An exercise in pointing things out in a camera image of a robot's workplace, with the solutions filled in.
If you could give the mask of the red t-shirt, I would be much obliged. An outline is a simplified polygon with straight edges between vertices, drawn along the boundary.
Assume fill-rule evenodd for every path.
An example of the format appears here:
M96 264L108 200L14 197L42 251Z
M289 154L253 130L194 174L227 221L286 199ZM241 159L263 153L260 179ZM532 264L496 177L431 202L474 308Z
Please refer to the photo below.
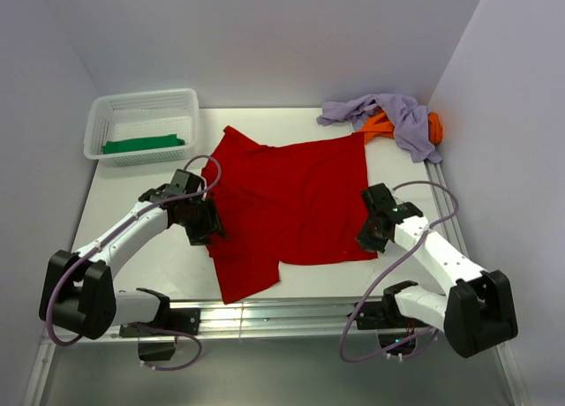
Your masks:
M207 250L225 304L277 284L281 263L377 258L357 242L367 218L363 135L271 147L228 126L212 157L202 176L225 234Z

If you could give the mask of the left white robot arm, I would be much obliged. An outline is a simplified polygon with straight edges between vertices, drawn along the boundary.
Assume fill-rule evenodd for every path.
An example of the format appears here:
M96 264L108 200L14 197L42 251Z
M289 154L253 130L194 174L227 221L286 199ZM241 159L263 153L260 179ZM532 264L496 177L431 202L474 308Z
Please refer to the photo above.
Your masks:
M95 340L113 326L140 324L161 335L172 323L170 298L152 289L121 293L114 277L146 243L182 226L192 245L209 244L223 228L215 201L178 196L139 199L121 221L75 252L60 250L48 262L39 317L49 330L61 327Z

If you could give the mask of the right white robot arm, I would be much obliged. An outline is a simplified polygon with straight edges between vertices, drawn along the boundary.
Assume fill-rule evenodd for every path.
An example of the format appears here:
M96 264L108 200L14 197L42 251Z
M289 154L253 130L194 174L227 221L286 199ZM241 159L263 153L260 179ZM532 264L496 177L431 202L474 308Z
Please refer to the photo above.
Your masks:
M370 214L358 241L378 251L393 242L405 253L391 270L413 258L441 287L441 293L434 293L417 282L405 281L387 288L381 309L389 325L399 327L408 319L419 320L442 332L455 353L465 358L517 337L509 278L470 260L422 214L400 219Z

